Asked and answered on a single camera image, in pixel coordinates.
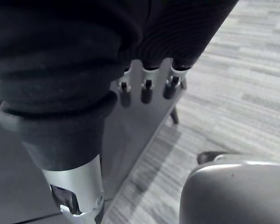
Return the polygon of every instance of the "gray panel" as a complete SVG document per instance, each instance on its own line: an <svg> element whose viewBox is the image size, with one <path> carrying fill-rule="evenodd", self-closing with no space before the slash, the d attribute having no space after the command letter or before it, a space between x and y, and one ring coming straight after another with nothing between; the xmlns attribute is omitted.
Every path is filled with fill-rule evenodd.
<svg viewBox="0 0 280 224"><path fill-rule="evenodd" d="M166 60L160 70L160 76L155 86L155 93L149 105L141 103L141 71L140 62L134 61L132 78L132 105L124 109L117 107L106 122L103 145L103 183L106 187L106 198L113 198L122 180L129 174L138 156L152 138L157 127L174 100L163 98L163 87L170 64Z"/></svg>
<svg viewBox="0 0 280 224"><path fill-rule="evenodd" d="M118 103L106 122L102 152L106 199L115 196L174 102L162 97L169 61L161 70L162 75L150 105L141 103L139 66L139 62L134 64L132 106L123 109ZM15 134L0 128L0 224L16 223L56 212L58 210L42 174Z"/></svg>
<svg viewBox="0 0 280 224"><path fill-rule="evenodd" d="M42 173L16 136L0 128L0 224L57 212Z"/></svg>

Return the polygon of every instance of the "chair leg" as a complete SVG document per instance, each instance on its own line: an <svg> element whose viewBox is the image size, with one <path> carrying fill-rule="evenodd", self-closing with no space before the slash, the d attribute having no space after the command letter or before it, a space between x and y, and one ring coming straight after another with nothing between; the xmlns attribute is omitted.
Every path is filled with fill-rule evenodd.
<svg viewBox="0 0 280 224"><path fill-rule="evenodd" d="M176 124L179 124L179 117L178 117L178 112L177 112L177 108L174 107L173 110L171 111L171 118L173 120L173 123L176 125Z"/></svg>

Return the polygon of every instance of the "gray carpet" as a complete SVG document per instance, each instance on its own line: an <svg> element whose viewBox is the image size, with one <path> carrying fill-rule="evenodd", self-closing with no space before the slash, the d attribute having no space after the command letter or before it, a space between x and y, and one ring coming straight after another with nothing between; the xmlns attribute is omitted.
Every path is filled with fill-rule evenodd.
<svg viewBox="0 0 280 224"><path fill-rule="evenodd" d="M181 123L163 126L106 224L177 224L183 184L202 151L280 160L280 0L240 0L187 78Z"/></svg>

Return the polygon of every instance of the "black wheel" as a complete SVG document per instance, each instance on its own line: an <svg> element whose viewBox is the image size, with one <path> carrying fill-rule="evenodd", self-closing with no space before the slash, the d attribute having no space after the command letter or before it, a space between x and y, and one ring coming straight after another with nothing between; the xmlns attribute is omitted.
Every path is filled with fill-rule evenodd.
<svg viewBox="0 0 280 224"><path fill-rule="evenodd" d="M214 161L214 159L217 156L223 155L223 154L228 154L228 153L227 152L216 152L216 151L203 152L197 156L197 162L198 162L198 164L212 162L212 161Z"/></svg>
<svg viewBox="0 0 280 224"><path fill-rule="evenodd" d="M167 85L164 87L163 97L165 99L172 99L175 96L176 87L172 85Z"/></svg>
<svg viewBox="0 0 280 224"><path fill-rule="evenodd" d="M120 92L120 102L123 107L125 107L125 108L130 107L130 105L131 105L130 91L129 92L126 92L126 91Z"/></svg>
<svg viewBox="0 0 280 224"><path fill-rule="evenodd" d="M149 104L152 100L152 89L144 89L142 88L142 94L141 94L141 101L143 104Z"/></svg>

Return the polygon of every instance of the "metal connector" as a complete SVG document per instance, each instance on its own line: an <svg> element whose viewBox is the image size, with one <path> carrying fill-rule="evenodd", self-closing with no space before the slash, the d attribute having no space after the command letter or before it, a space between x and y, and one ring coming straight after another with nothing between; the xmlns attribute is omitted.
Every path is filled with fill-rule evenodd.
<svg viewBox="0 0 280 224"><path fill-rule="evenodd" d="M124 72L124 75L117 80L120 102L123 107L129 107L131 105L131 66Z"/></svg>
<svg viewBox="0 0 280 224"><path fill-rule="evenodd" d="M99 155L75 169L43 173L56 205L71 223L101 223L104 193Z"/></svg>
<svg viewBox="0 0 280 224"><path fill-rule="evenodd" d="M148 104L152 100L153 89L159 74L159 69L148 70L142 68L142 103Z"/></svg>
<svg viewBox="0 0 280 224"><path fill-rule="evenodd" d="M189 69L177 70L171 66L169 76L166 80L163 96L165 99L172 99L176 93L176 89L185 80L185 75Z"/></svg>

